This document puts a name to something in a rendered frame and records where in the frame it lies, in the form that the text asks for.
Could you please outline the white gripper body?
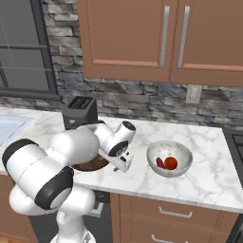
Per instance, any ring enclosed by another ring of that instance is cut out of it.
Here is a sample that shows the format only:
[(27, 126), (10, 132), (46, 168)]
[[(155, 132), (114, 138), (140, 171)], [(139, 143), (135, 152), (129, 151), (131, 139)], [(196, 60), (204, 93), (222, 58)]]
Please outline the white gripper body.
[(100, 151), (99, 155), (105, 158), (110, 163), (112, 163), (116, 168), (118, 168), (124, 173), (130, 168), (133, 159), (133, 156), (128, 151), (122, 153), (117, 157), (109, 157), (103, 151)]

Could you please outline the brown wooden bowl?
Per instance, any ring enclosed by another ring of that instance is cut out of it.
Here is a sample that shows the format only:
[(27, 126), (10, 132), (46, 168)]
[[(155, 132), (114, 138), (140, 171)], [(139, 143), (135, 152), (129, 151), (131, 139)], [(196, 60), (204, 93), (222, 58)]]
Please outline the brown wooden bowl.
[(93, 160), (73, 165), (73, 168), (83, 172), (93, 172), (102, 169), (109, 163), (101, 155), (97, 155)]

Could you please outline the silver metal bowl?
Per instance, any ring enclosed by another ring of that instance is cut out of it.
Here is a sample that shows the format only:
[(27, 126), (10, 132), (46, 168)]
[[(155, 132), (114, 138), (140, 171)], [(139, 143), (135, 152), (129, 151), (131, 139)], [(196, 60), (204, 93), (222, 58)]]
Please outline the silver metal bowl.
[[(159, 140), (152, 143), (146, 151), (146, 157), (152, 170), (165, 178), (176, 178), (183, 175), (193, 162), (192, 152), (183, 144), (172, 140)], [(178, 166), (174, 170), (161, 168), (157, 165), (157, 158), (162, 161), (174, 158)]]

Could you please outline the brown cupboard door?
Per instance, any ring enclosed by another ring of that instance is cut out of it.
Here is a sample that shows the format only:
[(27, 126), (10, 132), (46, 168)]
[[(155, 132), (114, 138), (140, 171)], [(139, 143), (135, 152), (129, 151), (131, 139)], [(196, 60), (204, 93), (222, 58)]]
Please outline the brown cupboard door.
[[(177, 69), (185, 6), (190, 16)], [(171, 81), (243, 87), (243, 0), (178, 0)]]
[[(170, 14), (159, 68), (165, 6)], [(169, 81), (178, 0), (77, 0), (77, 8), (86, 77)]]

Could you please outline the red round vegetable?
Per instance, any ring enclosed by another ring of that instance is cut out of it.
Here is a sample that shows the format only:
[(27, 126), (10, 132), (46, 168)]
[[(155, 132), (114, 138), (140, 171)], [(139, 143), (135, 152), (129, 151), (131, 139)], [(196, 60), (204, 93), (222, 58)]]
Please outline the red round vegetable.
[(164, 161), (165, 168), (175, 170), (178, 167), (178, 161), (175, 158), (169, 157)]

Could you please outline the dark grey dishwasher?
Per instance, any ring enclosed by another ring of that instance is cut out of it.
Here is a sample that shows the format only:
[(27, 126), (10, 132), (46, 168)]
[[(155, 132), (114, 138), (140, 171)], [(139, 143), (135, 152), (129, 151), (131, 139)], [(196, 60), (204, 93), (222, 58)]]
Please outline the dark grey dishwasher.
[[(85, 226), (93, 233), (97, 243), (113, 243), (110, 194), (108, 192), (98, 190), (95, 190), (94, 193), (96, 196), (95, 208), (98, 208), (100, 203), (103, 204), (103, 208), (100, 214), (85, 215)], [(38, 239), (38, 243), (49, 243), (50, 240), (58, 233), (56, 213), (50, 215), (30, 216), (29, 220)]]

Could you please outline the black toaster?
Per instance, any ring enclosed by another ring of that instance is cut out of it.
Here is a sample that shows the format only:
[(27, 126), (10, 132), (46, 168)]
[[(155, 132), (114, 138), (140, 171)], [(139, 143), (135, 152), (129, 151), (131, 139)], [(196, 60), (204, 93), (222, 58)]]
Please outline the black toaster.
[(62, 115), (66, 130), (98, 120), (97, 102), (94, 98), (75, 96), (63, 109)]

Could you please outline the brown drawer front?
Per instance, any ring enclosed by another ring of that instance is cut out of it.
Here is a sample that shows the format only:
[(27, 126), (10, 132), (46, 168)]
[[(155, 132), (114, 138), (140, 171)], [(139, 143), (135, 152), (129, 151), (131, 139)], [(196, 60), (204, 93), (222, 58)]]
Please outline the brown drawer front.
[[(162, 215), (159, 212), (159, 206), (164, 211), (169, 212), (186, 215), (193, 212), (193, 216), (191, 218), (181, 218), (170, 215)], [(237, 213), (142, 198), (138, 196), (121, 196), (121, 212), (125, 215), (142, 216), (159, 221), (196, 225), (197, 227), (217, 230), (223, 233), (229, 231), (238, 218)]]
[(189, 243), (226, 243), (228, 239), (226, 234), (205, 232), (127, 216), (121, 217), (121, 243), (156, 243), (151, 239), (151, 234), (156, 238), (176, 243), (184, 241), (189, 241)]

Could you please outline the brown base cupboard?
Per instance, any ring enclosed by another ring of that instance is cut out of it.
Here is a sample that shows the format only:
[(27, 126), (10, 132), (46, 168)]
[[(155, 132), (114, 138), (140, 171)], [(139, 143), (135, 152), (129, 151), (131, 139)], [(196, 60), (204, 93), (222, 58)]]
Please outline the brown base cupboard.
[(28, 217), (15, 213), (9, 205), (9, 193), (12, 188), (12, 180), (0, 175), (0, 237), (22, 243), (38, 243)]

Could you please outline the white sink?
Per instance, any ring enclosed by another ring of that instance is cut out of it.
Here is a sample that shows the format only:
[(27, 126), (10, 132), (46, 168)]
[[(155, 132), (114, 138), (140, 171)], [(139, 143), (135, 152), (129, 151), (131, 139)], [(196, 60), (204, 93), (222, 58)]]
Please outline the white sink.
[(31, 121), (32, 118), (0, 115), (0, 146), (13, 140)]

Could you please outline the black hob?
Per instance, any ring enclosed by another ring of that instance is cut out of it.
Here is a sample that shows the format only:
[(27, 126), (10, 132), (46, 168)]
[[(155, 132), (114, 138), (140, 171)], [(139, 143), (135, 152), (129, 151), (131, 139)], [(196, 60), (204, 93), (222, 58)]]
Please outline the black hob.
[(243, 131), (226, 128), (223, 128), (222, 131), (243, 189)]

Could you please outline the black oven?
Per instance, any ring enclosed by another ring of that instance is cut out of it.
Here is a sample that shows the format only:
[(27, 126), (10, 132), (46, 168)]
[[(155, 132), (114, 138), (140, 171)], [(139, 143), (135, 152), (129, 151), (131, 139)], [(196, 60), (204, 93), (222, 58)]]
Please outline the black oven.
[(238, 216), (226, 243), (243, 243), (243, 214)]

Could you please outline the dark framed window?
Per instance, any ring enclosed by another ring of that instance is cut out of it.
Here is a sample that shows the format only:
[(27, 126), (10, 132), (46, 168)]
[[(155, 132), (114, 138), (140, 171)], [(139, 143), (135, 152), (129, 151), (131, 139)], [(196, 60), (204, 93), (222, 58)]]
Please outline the dark framed window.
[(41, 0), (0, 0), (0, 97), (62, 99)]

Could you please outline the white wall socket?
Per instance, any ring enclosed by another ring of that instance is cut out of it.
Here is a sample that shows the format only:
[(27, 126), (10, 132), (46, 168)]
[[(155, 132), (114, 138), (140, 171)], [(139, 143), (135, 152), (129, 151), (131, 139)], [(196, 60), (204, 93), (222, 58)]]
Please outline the white wall socket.
[(186, 103), (198, 104), (200, 101), (202, 86), (189, 84), (187, 87)]

